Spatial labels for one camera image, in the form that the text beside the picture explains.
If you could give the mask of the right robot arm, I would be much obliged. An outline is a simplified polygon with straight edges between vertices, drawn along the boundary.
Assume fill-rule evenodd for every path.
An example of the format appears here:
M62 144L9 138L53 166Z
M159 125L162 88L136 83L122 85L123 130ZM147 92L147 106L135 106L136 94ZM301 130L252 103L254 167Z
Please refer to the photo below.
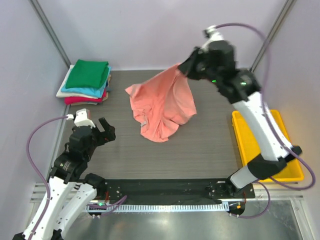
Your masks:
M225 192L237 198L244 188L280 173L302 153L280 131L270 110L261 102L261 87L255 75L237 68L234 46L226 40L212 41L206 48L196 46L178 70L191 80L208 80L240 112L253 133L260 153L226 180Z

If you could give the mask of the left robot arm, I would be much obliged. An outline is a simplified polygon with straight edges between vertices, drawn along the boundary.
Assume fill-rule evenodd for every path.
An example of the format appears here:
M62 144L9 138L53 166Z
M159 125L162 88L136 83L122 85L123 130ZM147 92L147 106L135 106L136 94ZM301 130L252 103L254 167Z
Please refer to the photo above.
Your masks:
M63 153L56 158L48 179L46 194L28 227L14 235L15 240L63 240L80 213L92 200L101 200L107 191L106 179L89 173L80 181L95 149L116 139L115 128L105 118L100 131L87 117L69 115L75 126Z

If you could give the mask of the salmon pink t shirt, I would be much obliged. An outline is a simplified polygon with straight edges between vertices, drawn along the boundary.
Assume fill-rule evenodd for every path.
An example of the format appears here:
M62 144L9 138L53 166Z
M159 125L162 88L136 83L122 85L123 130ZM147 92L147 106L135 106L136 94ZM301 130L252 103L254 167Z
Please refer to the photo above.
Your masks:
M155 143L169 140L197 114L188 79L175 64L143 83L125 89L140 134Z

